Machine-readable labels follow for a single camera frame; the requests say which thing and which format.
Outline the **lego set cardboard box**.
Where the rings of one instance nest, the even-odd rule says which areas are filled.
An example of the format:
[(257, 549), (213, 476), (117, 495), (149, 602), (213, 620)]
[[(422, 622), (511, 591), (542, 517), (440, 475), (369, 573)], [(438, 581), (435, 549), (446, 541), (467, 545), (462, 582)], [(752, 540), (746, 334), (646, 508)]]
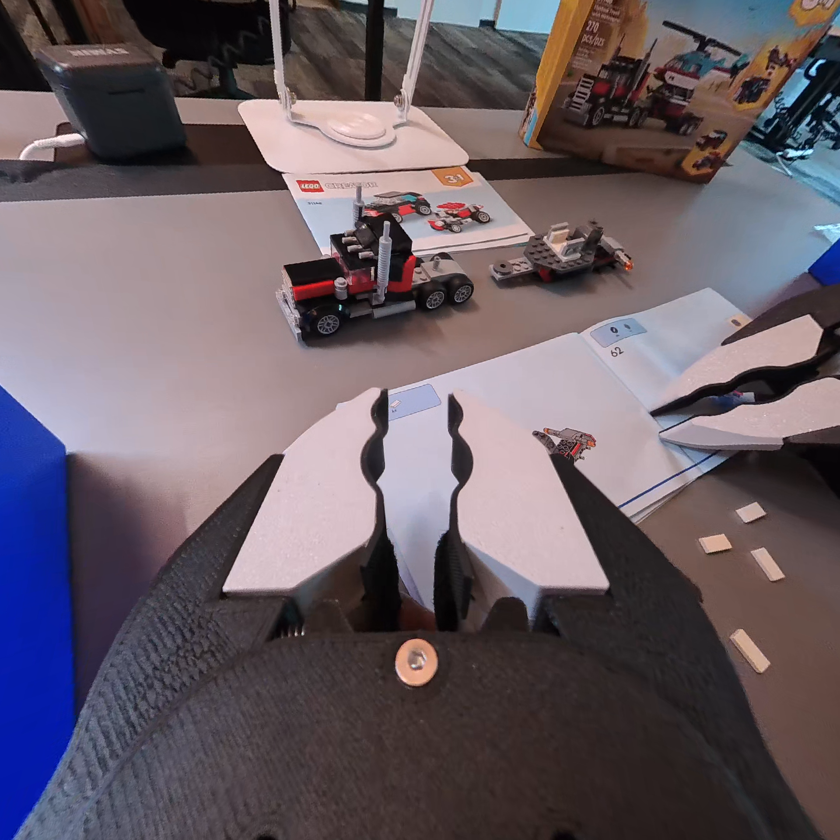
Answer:
[(520, 138), (708, 183), (837, 18), (837, 1), (562, 1)]

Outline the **open lego instruction booklet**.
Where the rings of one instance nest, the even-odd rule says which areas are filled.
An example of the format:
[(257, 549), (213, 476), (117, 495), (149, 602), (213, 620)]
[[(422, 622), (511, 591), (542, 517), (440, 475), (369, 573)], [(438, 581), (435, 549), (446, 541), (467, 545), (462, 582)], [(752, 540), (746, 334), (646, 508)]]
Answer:
[(742, 313), (712, 289), (596, 324), (525, 350), (441, 374), (389, 393), (381, 487), (395, 536), (429, 535), (448, 524), (448, 395), (464, 390), (526, 432), (570, 428), (594, 438), (581, 470), (638, 521), (728, 455), (663, 444), (655, 398), (701, 356), (737, 330)]

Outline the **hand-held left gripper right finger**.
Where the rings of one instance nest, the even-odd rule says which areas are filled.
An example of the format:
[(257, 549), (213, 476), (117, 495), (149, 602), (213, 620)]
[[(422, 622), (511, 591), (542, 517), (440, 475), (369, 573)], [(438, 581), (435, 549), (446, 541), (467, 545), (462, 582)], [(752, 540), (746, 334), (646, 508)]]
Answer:
[(533, 625), (549, 597), (608, 593), (558, 473), (561, 457), (466, 391), (451, 393), (447, 411), (456, 486), (435, 560), (437, 628), (477, 629), (506, 598)]

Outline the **dark grey power station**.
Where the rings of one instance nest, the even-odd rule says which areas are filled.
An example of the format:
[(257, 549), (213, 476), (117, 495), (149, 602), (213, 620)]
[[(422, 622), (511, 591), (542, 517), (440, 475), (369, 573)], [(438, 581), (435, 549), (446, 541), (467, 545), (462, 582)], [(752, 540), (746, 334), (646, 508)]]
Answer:
[(51, 45), (35, 61), (73, 129), (104, 161), (186, 147), (186, 131), (162, 65), (128, 43)]

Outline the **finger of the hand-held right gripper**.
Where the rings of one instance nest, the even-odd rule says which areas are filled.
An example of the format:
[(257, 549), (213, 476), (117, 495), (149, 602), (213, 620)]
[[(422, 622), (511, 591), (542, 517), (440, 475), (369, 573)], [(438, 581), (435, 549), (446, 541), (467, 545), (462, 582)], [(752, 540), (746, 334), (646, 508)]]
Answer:
[(665, 388), (649, 412), (677, 413), (708, 396), (737, 390), (762, 374), (813, 364), (827, 349), (827, 328), (811, 315), (794, 318), (706, 353)]
[(839, 445), (839, 380), (823, 377), (770, 402), (695, 416), (659, 433), (697, 450), (778, 450), (785, 445)]

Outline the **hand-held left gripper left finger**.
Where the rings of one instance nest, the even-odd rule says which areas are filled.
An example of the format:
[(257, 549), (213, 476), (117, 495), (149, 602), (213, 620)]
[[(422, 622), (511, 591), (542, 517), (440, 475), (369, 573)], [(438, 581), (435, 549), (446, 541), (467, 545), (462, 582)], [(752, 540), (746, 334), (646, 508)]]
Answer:
[(374, 631), (398, 628), (400, 576), (378, 479), (387, 392), (370, 388), (302, 433), (282, 456), (224, 594), (280, 595), (307, 615), (337, 601)]

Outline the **black and red lego truck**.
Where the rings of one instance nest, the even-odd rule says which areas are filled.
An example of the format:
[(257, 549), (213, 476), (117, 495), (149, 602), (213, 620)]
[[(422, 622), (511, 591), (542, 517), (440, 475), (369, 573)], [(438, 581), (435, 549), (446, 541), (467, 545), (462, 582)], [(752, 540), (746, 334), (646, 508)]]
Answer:
[(352, 227), (330, 236), (330, 256), (286, 264), (276, 291), (296, 340), (336, 334), (353, 319), (459, 307), (474, 293), (472, 279), (446, 252), (421, 258), (393, 213), (364, 211), (355, 188)]

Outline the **grey lego helicopter base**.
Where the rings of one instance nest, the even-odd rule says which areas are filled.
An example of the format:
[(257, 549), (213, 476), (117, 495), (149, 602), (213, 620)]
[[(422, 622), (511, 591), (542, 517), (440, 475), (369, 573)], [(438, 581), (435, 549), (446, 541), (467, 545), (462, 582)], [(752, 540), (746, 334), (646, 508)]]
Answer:
[(507, 282), (536, 277), (551, 283), (607, 269), (630, 272), (634, 262), (625, 248), (595, 220), (572, 227), (552, 225), (548, 231), (530, 237), (519, 257), (490, 266), (490, 277)]

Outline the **closed lego instruction booklet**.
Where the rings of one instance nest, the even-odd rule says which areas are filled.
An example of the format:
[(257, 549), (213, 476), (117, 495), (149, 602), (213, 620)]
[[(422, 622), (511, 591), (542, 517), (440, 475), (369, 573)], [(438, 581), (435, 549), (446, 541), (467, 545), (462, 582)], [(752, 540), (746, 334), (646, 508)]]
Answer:
[(367, 174), (284, 174), (324, 255), (329, 237), (392, 215), (420, 256), (525, 245), (533, 231), (479, 173), (463, 166)]

